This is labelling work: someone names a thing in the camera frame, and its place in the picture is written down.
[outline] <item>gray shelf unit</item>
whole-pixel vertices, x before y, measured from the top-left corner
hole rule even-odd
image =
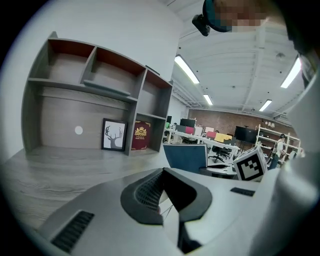
[[[171,92],[170,83],[134,60],[53,32],[26,82],[21,112],[24,148],[100,149],[107,118],[127,122],[126,155],[131,153],[136,120],[151,123],[149,149],[159,152]],[[83,128],[81,135],[75,133],[76,126]]]

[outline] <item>brick wall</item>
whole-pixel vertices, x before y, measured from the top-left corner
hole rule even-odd
[[[262,119],[259,117],[242,115],[242,114],[233,114],[227,112],[219,111],[209,111],[209,110],[197,110],[190,109],[188,118],[196,118],[196,124],[202,126],[208,126],[214,128],[214,130],[219,130],[222,134],[235,134],[236,126],[245,127],[248,126],[249,129],[256,129],[259,125],[266,127],[265,121],[262,122]],[[293,128],[282,125],[280,123],[274,122],[274,130],[280,133],[288,134],[297,137]],[[279,137],[277,135],[268,134],[271,139],[277,140]],[[273,146],[273,142],[264,141],[262,143],[266,146]]]

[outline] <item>white ceiling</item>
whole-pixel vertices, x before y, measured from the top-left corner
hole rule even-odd
[[[285,27],[266,23],[251,32],[200,34],[192,18],[202,12],[204,0],[159,0],[183,21],[180,54],[200,81],[194,85],[176,64],[173,95],[191,108],[275,117],[285,113],[302,93],[301,74],[280,88],[297,57]],[[285,57],[276,59],[278,53]],[[205,102],[209,94],[213,106]],[[264,111],[259,109],[271,99]]]

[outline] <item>black screen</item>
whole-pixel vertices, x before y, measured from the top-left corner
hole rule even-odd
[[[172,116],[168,115],[168,117],[166,118],[166,122],[171,124],[171,119],[172,119]]]
[[[181,125],[181,126],[188,126],[188,127],[194,128],[194,127],[195,127],[195,124],[196,124],[196,120],[193,120],[193,119],[185,119],[185,118],[182,118],[182,119],[180,120],[180,125]]]
[[[257,140],[258,131],[236,126],[234,136],[237,140],[255,144]]]

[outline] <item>fluorescent light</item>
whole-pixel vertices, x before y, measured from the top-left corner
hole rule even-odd
[[[282,88],[288,88],[288,86],[292,83],[292,81],[296,78],[298,75],[299,71],[301,70],[301,62],[300,59],[297,58],[290,73],[282,83],[281,87]]]
[[[267,99],[264,105],[262,106],[262,108],[259,109],[259,111],[260,112],[264,111],[271,104],[271,102],[272,102],[271,99]]]
[[[174,58],[175,63],[179,65],[180,68],[186,73],[186,75],[191,79],[194,84],[199,84],[199,80],[196,78],[195,74],[192,72],[187,63],[180,57],[176,56]]]
[[[208,94],[203,95],[203,97],[206,99],[206,102],[208,102],[209,105],[213,105]]]

